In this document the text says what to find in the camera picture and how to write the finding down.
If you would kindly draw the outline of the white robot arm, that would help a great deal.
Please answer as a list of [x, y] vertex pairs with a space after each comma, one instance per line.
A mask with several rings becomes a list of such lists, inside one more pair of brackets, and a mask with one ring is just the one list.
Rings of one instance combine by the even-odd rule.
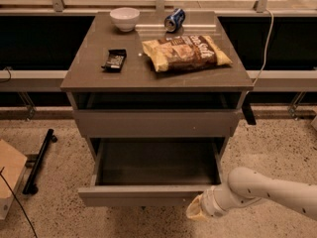
[[187, 207], [186, 216], [192, 220], [222, 217], [231, 209], [265, 199], [317, 219], [316, 184], [269, 178], [245, 167], [231, 170], [226, 181], [197, 195]]

